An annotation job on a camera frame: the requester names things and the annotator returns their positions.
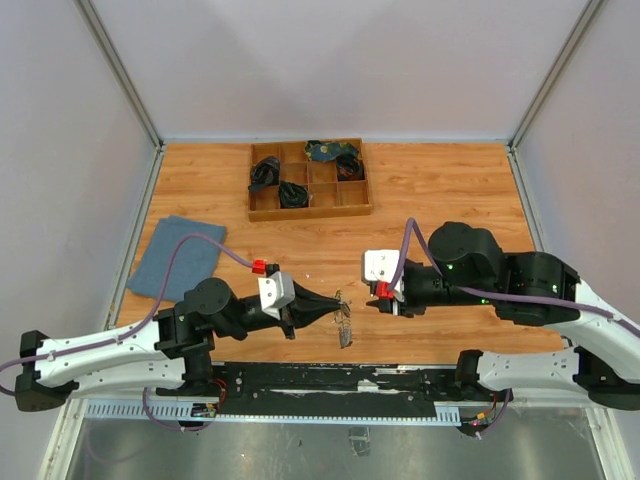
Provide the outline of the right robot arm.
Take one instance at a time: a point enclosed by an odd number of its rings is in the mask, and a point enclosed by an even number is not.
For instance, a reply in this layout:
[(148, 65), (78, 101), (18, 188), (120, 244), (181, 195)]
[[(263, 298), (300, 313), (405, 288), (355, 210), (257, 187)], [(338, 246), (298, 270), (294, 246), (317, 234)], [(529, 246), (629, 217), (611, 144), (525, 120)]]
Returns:
[[(408, 259), (410, 238), (427, 264)], [(511, 398), (516, 390), (568, 391), (611, 409), (639, 408), (639, 325), (605, 302), (575, 269), (540, 251), (506, 253), (493, 234), (446, 222), (429, 238), (409, 219), (398, 250), (367, 250), (370, 306), (412, 318), (431, 307), (491, 306), (496, 316), (568, 340), (549, 353), (460, 353), (454, 373), (427, 392), (451, 401)]]

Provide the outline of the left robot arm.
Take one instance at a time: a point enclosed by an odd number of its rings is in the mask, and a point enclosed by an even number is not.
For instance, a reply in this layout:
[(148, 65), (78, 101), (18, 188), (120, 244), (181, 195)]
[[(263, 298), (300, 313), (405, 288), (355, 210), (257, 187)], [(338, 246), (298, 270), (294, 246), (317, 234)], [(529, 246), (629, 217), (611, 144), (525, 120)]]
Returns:
[(309, 291), (277, 272), (258, 281), (256, 295), (240, 298), (222, 279), (209, 278), (174, 306), (126, 327), (53, 339), (38, 330), (21, 337), (22, 371), (13, 396), (21, 412), (56, 409), (71, 398), (146, 390), (161, 396), (218, 397), (224, 377), (210, 354), (218, 338), (297, 330), (341, 309), (335, 297)]

